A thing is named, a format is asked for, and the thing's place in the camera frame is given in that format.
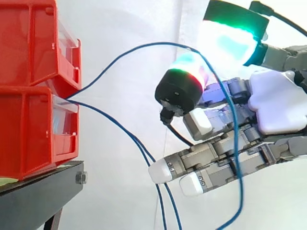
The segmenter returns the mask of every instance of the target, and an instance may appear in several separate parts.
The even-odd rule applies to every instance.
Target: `metal screw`
[[[86,184],[87,183],[87,172],[77,172],[76,183],[77,184]]]

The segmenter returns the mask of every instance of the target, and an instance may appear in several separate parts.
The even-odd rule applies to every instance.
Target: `white backdrop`
[[[82,41],[83,86],[117,55],[154,41],[195,46],[206,0],[58,0],[59,10]],[[249,1],[233,1],[248,6]],[[278,12],[303,27],[305,1],[269,1]],[[269,29],[276,46],[304,44],[305,38],[280,22]],[[159,121],[154,90],[176,58],[173,47],[150,47],[120,60],[95,86],[74,99],[108,112],[137,135],[157,158],[186,148]],[[229,77],[223,64],[218,71]],[[250,70],[242,69],[247,77]],[[175,126],[188,136],[181,120]],[[80,160],[89,173],[84,190],[63,210],[60,230],[162,230],[161,211],[144,160],[129,137],[101,115],[81,109]],[[228,229],[307,229],[307,162],[270,167],[244,178],[245,206]],[[178,181],[169,183],[183,228],[213,230],[238,207],[238,184],[230,183],[196,198],[182,195]],[[169,230],[176,219],[164,188]]]

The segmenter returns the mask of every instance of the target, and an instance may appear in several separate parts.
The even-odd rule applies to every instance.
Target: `green light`
[[[202,22],[199,39],[204,55],[238,65],[244,65],[257,46],[252,33],[211,21]]]
[[[210,0],[203,20],[248,31],[258,42],[269,23],[269,19],[253,10],[223,0]]]
[[[201,84],[203,90],[210,73],[201,56],[192,52],[179,56],[169,69],[178,69],[191,74]]]

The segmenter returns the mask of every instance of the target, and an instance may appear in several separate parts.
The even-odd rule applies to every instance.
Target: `robotic hand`
[[[255,72],[250,80],[223,82],[236,107],[239,161],[244,176],[307,155],[307,46],[280,49],[262,43],[269,20],[260,14],[282,19],[307,36],[301,27],[258,1],[247,10],[211,0],[204,16],[204,21],[252,32],[251,40],[255,39],[257,45],[244,65],[272,69]],[[238,50],[234,47],[247,47],[235,46],[233,39],[228,38],[232,41],[230,47],[225,48],[225,43],[221,46],[229,55]],[[187,196],[208,192],[237,178],[232,114],[228,105],[222,106],[226,99],[220,85],[206,85],[210,77],[206,72],[200,57],[188,55],[165,74],[155,94],[163,106],[160,116],[165,125],[173,116],[182,116],[193,139],[203,141],[149,168],[156,184],[181,177],[179,183]]]
[[[236,104],[239,161],[243,175],[307,154],[307,94],[295,73],[255,72],[250,80],[224,81]],[[194,140],[204,142],[158,160],[149,168],[160,184],[181,177],[186,196],[196,196],[236,179],[233,119],[217,83],[208,85],[198,107],[183,121]]]

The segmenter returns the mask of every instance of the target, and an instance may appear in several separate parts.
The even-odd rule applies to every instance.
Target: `red plastic drawer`
[[[47,87],[0,86],[0,177],[22,180],[78,156],[79,107]]]
[[[0,85],[47,86],[66,98],[81,88],[81,43],[55,0],[0,0]]]

